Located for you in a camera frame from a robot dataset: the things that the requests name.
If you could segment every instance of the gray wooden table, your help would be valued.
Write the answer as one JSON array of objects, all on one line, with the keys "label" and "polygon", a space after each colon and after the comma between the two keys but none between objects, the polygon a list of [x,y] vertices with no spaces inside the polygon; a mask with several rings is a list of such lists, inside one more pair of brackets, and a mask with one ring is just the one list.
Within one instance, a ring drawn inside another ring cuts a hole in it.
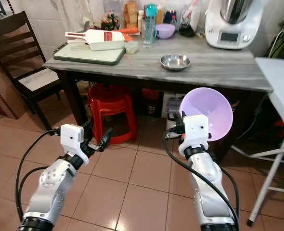
[{"label": "gray wooden table", "polygon": [[[163,69],[160,58],[172,53],[186,54],[191,65],[181,72]],[[207,86],[220,91],[228,99],[239,99],[237,110],[234,112],[233,127],[214,149],[219,161],[263,97],[272,91],[249,50],[215,49],[208,46],[204,39],[180,35],[166,40],[158,39],[156,44],[148,49],[143,48],[139,42],[138,52],[125,54],[115,66],[55,59],[50,59],[44,66],[58,74],[75,119],[80,125],[87,121],[87,116],[75,79],[178,93],[187,93],[194,88]]]}]

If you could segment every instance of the white table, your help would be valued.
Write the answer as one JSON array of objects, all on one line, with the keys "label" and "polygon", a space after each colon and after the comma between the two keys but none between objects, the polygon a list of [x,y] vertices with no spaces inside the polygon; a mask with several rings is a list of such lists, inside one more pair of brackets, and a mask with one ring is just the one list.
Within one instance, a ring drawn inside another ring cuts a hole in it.
[{"label": "white table", "polygon": [[[284,121],[284,60],[269,59],[269,58],[256,58],[256,62],[259,65],[263,74],[265,75],[266,79],[269,81],[269,83],[271,84],[273,88],[273,92],[269,93],[269,98],[273,106],[278,111],[281,119]],[[245,154],[238,148],[236,147],[233,147],[233,148],[235,148],[240,153]],[[245,154],[246,156],[250,158],[260,158],[260,159],[267,159],[267,160],[270,160],[270,159],[265,158],[265,156],[272,155],[272,154],[277,154],[277,156],[275,160],[273,160],[271,169],[267,175],[267,178],[264,181],[264,184],[259,192],[257,201],[250,214],[249,220],[247,222],[249,226],[253,225],[257,217],[258,211],[260,209],[260,206],[265,198],[267,190],[284,192],[284,189],[270,187],[271,181],[278,169],[279,164],[281,162],[284,162],[282,161],[282,157],[284,155],[284,141],[280,149],[262,152],[258,154],[253,154],[253,155]]]}]

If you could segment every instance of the chair seat cushion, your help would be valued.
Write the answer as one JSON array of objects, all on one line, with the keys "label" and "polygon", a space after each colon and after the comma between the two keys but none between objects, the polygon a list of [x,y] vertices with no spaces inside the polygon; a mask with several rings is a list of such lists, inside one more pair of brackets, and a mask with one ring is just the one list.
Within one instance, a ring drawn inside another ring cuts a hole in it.
[{"label": "chair seat cushion", "polygon": [[58,76],[54,71],[50,69],[44,69],[30,76],[20,79],[19,82],[25,87],[27,87],[29,90],[35,91],[56,80],[58,80]]}]

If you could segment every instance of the appliance display screen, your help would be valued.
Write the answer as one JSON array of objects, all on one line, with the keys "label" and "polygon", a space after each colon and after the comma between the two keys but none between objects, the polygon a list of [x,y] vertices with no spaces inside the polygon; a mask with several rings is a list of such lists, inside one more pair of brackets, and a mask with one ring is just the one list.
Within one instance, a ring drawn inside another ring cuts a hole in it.
[{"label": "appliance display screen", "polygon": [[238,34],[222,33],[221,41],[237,42]]}]

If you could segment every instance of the pink plastic bowl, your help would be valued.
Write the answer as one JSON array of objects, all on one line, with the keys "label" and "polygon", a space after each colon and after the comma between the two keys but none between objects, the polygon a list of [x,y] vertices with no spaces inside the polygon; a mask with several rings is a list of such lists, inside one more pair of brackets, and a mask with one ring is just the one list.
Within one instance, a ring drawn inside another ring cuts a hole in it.
[{"label": "pink plastic bowl", "polygon": [[161,39],[168,39],[174,34],[175,26],[173,24],[157,24],[156,25],[156,35]]}]

